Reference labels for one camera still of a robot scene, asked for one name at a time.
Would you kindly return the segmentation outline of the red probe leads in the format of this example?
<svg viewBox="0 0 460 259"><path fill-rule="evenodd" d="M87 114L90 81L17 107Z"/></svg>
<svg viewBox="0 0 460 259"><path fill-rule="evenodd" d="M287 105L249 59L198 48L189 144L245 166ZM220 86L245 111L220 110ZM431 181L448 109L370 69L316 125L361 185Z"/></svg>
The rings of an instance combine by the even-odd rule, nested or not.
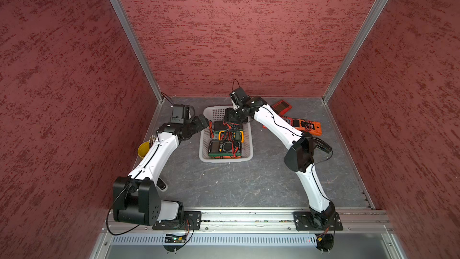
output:
<svg viewBox="0 0 460 259"><path fill-rule="evenodd" d="M214 131L213 131L213 122L212 121L209 121L209 136L211 139L214 138Z"/></svg>

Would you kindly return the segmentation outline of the white plastic perforated basket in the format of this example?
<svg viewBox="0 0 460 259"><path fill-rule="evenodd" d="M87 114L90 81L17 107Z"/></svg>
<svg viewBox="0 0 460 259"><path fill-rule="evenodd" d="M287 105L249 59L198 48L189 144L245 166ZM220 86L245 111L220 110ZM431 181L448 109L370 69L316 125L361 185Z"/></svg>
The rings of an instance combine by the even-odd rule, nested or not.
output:
<svg viewBox="0 0 460 259"><path fill-rule="evenodd" d="M250 122L230 123L231 106L212 106L203 111L209 126L200 137L200 160L205 163L238 163L253 158Z"/></svg>

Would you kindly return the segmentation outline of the yellow multimeter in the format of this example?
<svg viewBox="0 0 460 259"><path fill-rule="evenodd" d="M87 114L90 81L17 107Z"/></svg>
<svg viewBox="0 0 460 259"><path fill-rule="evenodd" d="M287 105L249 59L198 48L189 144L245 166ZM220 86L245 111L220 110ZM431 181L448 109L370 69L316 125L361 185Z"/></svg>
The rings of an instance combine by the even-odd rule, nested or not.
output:
<svg viewBox="0 0 460 259"><path fill-rule="evenodd" d="M221 141L240 141L244 142L244 133L243 131L220 131L218 134L218 139Z"/></svg>

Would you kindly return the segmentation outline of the orange black multimeter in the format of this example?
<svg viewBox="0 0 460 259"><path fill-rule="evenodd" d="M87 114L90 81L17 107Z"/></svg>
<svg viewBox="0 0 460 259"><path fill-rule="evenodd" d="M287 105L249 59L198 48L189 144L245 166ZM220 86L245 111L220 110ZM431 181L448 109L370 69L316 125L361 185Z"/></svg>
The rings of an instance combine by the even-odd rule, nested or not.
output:
<svg viewBox="0 0 460 259"><path fill-rule="evenodd" d="M241 157L230 157L230 156L221 156L221 157L211 157L211 159L240 159Z"/></svg>

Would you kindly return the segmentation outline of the green multimeter DT9205A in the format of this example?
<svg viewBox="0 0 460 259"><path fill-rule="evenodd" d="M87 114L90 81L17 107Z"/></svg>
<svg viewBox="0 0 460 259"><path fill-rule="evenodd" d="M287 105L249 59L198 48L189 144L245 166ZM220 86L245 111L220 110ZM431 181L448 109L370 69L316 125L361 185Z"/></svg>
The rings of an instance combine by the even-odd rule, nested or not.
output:
<svg viewBox="0 0 460 259"><path fill-rule="evenodd" d="M242 155L242 143L240 141L212 140L208 145L209 157L240 157Z"/></svg>

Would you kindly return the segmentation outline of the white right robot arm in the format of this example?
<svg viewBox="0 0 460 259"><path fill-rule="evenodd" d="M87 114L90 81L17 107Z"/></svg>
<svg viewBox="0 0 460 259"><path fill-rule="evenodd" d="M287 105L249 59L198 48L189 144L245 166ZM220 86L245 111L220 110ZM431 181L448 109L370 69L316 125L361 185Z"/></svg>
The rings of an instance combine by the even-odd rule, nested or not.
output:
<svg viewBox="0 0 460 259"><path fill-rule="evenodd" d="M249 97L241 88L230 93L233 107L227 113L226 122L244 122L254 119L270 130L285 146L285 165L298 176L310 209L310 224L324 230L336 214L335 205L325 194L316 173L314 153L316 149L332 155L333 149L320 138L303 133L289 125L261 97Z"/></svg>

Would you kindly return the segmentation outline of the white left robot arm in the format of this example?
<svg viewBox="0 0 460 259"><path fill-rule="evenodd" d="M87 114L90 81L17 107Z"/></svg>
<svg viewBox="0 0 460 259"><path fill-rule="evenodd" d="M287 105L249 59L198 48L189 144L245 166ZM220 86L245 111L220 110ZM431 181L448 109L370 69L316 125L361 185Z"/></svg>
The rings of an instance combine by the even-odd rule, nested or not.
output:
<svg viewBox="0 0 460 259"><path fill-rule="evenodd" d="M158 221L183 220L183 207L178 201L161 200L157 183L173 152L184 140L209 127L204 115L184 123L166 123L159 127L156 139L141 163L126 177L113 184L113 218L117 222L153 226Z"/></svg>

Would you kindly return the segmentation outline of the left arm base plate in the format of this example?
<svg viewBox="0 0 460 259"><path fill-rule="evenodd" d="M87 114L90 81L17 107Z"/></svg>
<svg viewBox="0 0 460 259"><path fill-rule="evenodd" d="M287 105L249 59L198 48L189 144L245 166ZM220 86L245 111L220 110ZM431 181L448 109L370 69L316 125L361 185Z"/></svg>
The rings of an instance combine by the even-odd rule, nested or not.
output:
<svg viewBox="0 0 460 259"><path fill-rule="evenodd" d="M153 230L166 231L196 231L201 227L201 211L180 211L174 220L164 220L156 222Z"/></svg>

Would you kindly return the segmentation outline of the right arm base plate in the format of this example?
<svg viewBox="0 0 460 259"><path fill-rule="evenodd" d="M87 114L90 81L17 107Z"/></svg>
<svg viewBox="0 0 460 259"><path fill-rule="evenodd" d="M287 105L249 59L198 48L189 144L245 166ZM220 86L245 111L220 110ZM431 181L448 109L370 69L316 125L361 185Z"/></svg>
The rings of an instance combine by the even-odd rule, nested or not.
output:
<svg viewBox="0 0 460 259"><path fill-rule="evenodd" d="M339 214L318 212L293 212L293 221L297 231L343 231Z"/></svg>

